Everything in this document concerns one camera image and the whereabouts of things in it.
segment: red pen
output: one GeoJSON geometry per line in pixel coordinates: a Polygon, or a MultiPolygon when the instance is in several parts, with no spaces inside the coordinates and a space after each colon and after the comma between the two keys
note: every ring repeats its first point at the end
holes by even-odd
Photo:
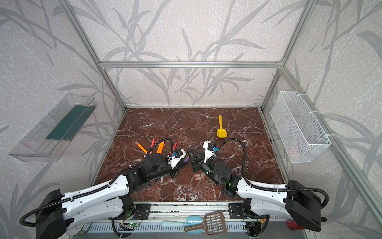
{"type": "Polygon", "coordinates": [[[152,142],[151,142],[151,146],[150,146],[150,148],[151,148],[151,147],[153,147],[153,145],[154,145],[154,144],[155,144],[155,138],[153,138],[153,139],[152,139],[152,142]]]}

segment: wall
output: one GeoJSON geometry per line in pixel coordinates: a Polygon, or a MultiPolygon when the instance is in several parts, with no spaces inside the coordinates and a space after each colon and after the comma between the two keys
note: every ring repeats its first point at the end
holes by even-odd
{"type": "MultiPolygon", "coordinates": [[[[319,1],[286,63],[380,195],[382,1],[319,1]]],[[[330,196],[323,238],[382,238],[377,223],[330,149],[310,163],[292,164],[269,112],[283,77],[265,107],[289,179],[330,196]]]]}
{"type": "MultiPolygon", "coordinates": [[[[305,5],[305,0],[70,2],[102,61],[278,61],[305,5]]],[[[259,106],[274,72],[109,69],[128,106],[259,106]]]]}
{"type": "Polygon", "coordinates": [[[35,238],[19,218],[52,190],[88,187],[122,111],[56,1],[0,1],[0,56],[0,238],[35,238]],[[98,106],[62,157],[9,156],[67,93],[93,95],[98,106]]]}

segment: mesh basket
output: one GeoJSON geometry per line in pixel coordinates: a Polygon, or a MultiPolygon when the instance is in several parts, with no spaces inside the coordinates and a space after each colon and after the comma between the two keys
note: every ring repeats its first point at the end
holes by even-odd
{"type": "Polygon", "coordinates": [[[297,91],[280,91],[270,115],[292,163],[311,162],[332,144],[297,91]]]}

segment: light blue scoop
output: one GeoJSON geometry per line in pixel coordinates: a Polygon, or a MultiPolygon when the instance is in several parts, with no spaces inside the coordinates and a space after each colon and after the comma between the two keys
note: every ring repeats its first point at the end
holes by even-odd
{"type": "MultiPolygon", "coordinates": [[[[192,225],[197,225],[201,224],[203,222],[203,218],[200,216],[189,216],[187,217],[187,222],[179,222],[179,221],[163,221],[162,222],[162,227],[163,228],[177,228],[181,226],[192,226],[192,225]]],[[[203,231],[203,229],[199,230],[193,230],[187,232],[188,234],[199,234],[203,231]]]]}

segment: red object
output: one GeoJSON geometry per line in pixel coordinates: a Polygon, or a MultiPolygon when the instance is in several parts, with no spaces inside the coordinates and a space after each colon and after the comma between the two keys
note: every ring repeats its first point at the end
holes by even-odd
{"type": "Polygon", "coordinates": [[[300,226],[299,224],[297,224],[293,219],[288,219],[286,221],[286,225],[292,231],[304,230],[305,229],[302,226],[300,226]]]}
{"type": "Polygon", "coordinates": [[[155,138],[153,138],[153,139],[152,139],[152,142],[151,142],[151,146],[150,146],[150,148],[151,148],[151,147],[153,147],[153,146],[154,146],[154,144],[155,144],[155,138]]]}

